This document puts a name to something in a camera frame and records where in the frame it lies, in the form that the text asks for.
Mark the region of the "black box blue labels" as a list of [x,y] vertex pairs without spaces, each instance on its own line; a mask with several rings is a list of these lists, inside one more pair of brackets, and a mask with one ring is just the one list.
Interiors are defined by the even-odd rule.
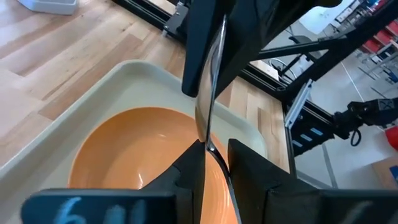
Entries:
[[335,138],[330,121],[306,106],[289,132],[295,157]]

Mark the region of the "red storage bins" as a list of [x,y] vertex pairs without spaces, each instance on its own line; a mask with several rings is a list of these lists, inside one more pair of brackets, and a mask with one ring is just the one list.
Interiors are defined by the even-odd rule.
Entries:
[[385,28],[360,46],[359,49],[367,54],[376,54],[382,50],[383,47],[387,47],[394,41],[398,41],[398,19],[385,26]]

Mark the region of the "white hexagonal plant pot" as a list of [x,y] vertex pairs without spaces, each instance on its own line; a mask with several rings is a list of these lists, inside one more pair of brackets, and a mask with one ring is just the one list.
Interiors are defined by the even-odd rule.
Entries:
[[72,15],[78,8],[78,0],[17,0],[34,12]]

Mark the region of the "red round object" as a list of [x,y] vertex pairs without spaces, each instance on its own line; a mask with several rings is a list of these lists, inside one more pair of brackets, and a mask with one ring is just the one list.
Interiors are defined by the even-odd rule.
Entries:
[[398,152],[398,126],[393,126],[385,130],[388,143]]

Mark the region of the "orange round plate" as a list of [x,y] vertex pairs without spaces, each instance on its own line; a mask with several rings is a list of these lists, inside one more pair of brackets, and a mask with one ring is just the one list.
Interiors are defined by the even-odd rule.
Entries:
[[123,111],[85,139],[74,158],[68,186],[141,189],[197,138],[194,118],[179,111],[159,107]]

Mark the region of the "brown cardboard box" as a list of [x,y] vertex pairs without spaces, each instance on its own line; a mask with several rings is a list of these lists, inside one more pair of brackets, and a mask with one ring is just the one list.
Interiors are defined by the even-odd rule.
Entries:
[[372,167],[384,188],[398,190],[398,156],[375,162]]

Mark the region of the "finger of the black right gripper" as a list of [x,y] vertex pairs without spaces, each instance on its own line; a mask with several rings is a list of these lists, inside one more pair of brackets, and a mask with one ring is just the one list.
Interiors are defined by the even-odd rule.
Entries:
[[182,91],[197,96],[212,41],[227,16],[226,38],[216,95],[254,60],[266,44],[271,0],[194,0],[188,12]]

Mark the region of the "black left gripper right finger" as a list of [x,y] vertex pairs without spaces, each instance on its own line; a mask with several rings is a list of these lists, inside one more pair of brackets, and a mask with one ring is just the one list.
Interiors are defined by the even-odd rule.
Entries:
[[237,139],[228,165],[242,224],[316,224],[319,190]]

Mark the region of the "metal spoon orange handle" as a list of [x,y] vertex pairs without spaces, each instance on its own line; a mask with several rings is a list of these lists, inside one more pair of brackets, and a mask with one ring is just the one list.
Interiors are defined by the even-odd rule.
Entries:
[[228,166],[211,139],[211,121],[216,98],[218,76],[223,56],[226,28],[227,16],[223,16],[220,28],[211,42],[211,46],[203,66],[195,103],[195,122],[200,142],[205,144],[205,150],[213,156],[223,172],[232,205],[234,207],[237,223],[242,224]]

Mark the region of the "beige box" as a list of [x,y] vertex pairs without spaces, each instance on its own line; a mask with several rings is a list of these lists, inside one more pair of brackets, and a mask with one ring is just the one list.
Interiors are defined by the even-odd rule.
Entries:
[[262,60],[256,60],[250,62],[251,65],[255,66],[256,68],[262,70],[265,74],[271,76],[275,80],[279,80],[279,74],[278,71],[273,68],[272,66],[266,64]]

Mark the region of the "beige plastic tray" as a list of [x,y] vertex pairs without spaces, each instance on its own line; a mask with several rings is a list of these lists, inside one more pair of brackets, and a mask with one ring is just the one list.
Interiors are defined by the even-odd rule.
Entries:
[[0,169],[0,224],[21,224],[19,209],[32,192],[66,186],[84,138],[112,115],[159,106],[192,116],[194,104],[168,71],[142,60],[116,65]]

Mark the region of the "black aluminium table frame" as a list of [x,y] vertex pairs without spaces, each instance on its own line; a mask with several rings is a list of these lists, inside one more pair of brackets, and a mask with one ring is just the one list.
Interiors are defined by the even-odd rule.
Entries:
[[[181,11],[180,15],[170,14],[161,7],[156,6],[150,0],[113,0],[123,8],[149,22],[158,29],[168,32],[174,39],[185,45],[187,41],[188,12],[194,0],[167,0],[176,5]],[[337,36],[318,40],[309,44],[288,45],[267,50],[266,45],[286,28],[268,28],[266,33],[266,44],[260,50],[257,57],[252,60],[268,59],[300,53],[309,53],[317,50],[326,50],[326,54],[318,59],[303,75],[293,81],[287,87],[277,85],[272,87],[272,94],[278,98],[293,98],[301,86],[309,79],[314,81],[321,78],[331,70],[338,62],[346,58],[351,52],[365,43],[385,25],[398,18],[398,0],[388,0],[375,14],[356,25],[351,31],[345,31]],[[263,74],[250,65],[239,71],[250,72],[256,78]]]

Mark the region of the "silver metal bracket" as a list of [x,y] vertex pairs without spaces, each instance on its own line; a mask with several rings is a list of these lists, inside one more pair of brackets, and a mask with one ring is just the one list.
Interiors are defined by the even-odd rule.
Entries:
[[306,84],[304,84],[298,95],[294,99],[292,106],[289,108],[289,111],[284,119],[284,124],[287,129],[291,129],[294,123],[296,122],[308,96],[310,95],[310,91],[312,89],[313,80],[309,80]]

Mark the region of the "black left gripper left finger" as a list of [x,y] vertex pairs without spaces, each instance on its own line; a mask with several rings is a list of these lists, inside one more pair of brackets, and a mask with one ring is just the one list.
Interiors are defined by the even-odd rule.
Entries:
[[205,144],[195,141],[144,191],[172,194],[171,205],[147,204],[142,224],[200,224],[205,186]]

